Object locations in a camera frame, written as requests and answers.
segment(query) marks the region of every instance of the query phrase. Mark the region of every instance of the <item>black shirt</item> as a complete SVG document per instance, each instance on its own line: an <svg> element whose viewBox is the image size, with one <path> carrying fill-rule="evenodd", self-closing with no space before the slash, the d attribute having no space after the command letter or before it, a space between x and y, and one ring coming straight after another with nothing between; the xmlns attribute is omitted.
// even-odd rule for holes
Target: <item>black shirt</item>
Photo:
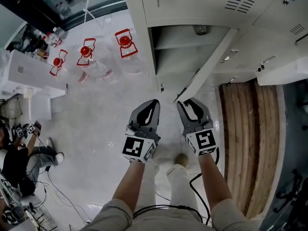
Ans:
<svg viewBox="0 0 308 231"><path fill-rule="evenodd" d="M35 189L35 184L26 175L28 148L16 150L13 145L10 144L4 149L8 152L3 161L1 173L12 186L17 188L19 184L23 196L32 194Z"/></svg>

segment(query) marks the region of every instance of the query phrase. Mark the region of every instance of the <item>white shoe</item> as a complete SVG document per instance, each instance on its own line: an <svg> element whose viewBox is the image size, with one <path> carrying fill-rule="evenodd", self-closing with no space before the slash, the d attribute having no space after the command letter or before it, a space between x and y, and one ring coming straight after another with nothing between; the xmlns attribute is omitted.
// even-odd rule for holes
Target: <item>white shoe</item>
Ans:
<svg viewBox="0 0 308 231"><path fill-rule="evenodd" d="M60 163L62 163L64 161L64 154L62 152L59 152L57 155L56 155L56 160L58 162L57 165L59 165Z"/></svg>
<svg viewBox="0 0 308 231"><path fill-rule="evenodd" d="M51 138L46 139L46 145L53 149L53 142Z"/></svg>

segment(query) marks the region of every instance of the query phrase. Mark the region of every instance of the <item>clear plastic bottle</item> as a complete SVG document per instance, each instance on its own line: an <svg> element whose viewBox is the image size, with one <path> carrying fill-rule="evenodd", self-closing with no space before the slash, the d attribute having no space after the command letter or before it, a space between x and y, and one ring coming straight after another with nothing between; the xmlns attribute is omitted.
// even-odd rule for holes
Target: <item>clear plastic bottle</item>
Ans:
<svg viewBox="0 0 308 231"><path fill-rule="evenodd" d="M94 78L85 73L76 65L76 46L71 46L66 50L60 50L59 57L53 60L53 68L50 74L62 83L71 86L84 85L94 82Z"/></svg>
<svg viewBox="0 0 308 231"><path fill-rule="evenodd" d="M42 39L46 42L46 44L50 45L50 46L54 46L54 43L50 40L50 38L46 35L44 35L42 37Z"/></svg>
<svg viewBox="0 0 308 231"><path fill-rule="evenodd" d="M81 57L77 62L87 74L92 77L114 83L118 80L116 62L111 51L94 38L87 38L80 49Z"/></svg>
<svg viewBox="0 0 308 231"><path fill-rule="evenodd" d="M65 32L62 28L60 27L54 27L53 28L53 33L58 36L60 39L66 39L68 32Z"/></svg>
<svg viewBox="0 0 308 231"><path fill-rule="evenodd" d="M120 54L116 58L118 65L124 72L138 75L142 73L142 60L129 29L124 29L115 34Z"/></svg>
<svg viewBox="0 0 308 231"><path fill-rule="evenodd" d="M59 39L58 36L56 36L54 33L47 33L47 36L50 38L51 42L54 43L54 47L57 47L58 45L60 45L62 43L62 40Z"/></svg>

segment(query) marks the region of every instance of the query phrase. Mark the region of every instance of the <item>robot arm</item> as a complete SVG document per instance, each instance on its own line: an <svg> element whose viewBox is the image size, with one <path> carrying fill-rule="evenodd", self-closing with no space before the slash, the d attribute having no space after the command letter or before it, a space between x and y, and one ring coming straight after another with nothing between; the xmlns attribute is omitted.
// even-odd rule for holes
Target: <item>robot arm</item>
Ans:
<svg viewBox="0 0 308 231"><path fill-rule="evenodd" d="M146 163L160 137L156 134L160 104L157 99L147 101L135 109L126 126L126 141L122 155L139 163Z"/></svg>
<svg viewBox="0 0 308 231"><path fill-rule="evenodd" d="M190 119L185 106L190 105L197 116L196 120ZM177 103L178 112L184 126L183 136L196 156L202 156L214 152L218 146L218 134L213 128L213 121L208 108L195 98Z"/></svg>

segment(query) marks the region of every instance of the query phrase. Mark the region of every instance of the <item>cabinet door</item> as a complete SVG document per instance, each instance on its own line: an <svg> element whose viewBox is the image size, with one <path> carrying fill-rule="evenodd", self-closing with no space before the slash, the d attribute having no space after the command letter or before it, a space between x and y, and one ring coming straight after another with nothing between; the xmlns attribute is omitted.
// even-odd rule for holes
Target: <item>cabinet door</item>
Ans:
<svg viewBox="0 0 308 231"><path fill-rule="evenodd" d="M308 33L308 0L275 0L254 25L297 40Z"/></svg>
<svg viewBox="0 0 308 231"><path fill-rule="evenodd" d="M184 102L197 93L197 91L200 89L200 87L203 85L207 77L216 66L217 62L222 58L224 52L230 46L237 32L237 29L232 28L229 30L227 35L217 46L207 62L199 69L199 71L193 76L188 85L182 90L176 101Z"/></svg>
<svg viewBox="0 0 308 231"><path fill-rule="evenodd" d="M202 24L239 27L255 21L274 0L143 0L148 27Z"/></svg>
<svg viewBox="0 0 308 231"><path fill-rule="evenodd" d="M257 71L261 62L266 69L282 67L297 57L294 40L281 34L257 26L251 26L237 42L235 42L223 59L214 69L215 73L234 71Z"/></svg>

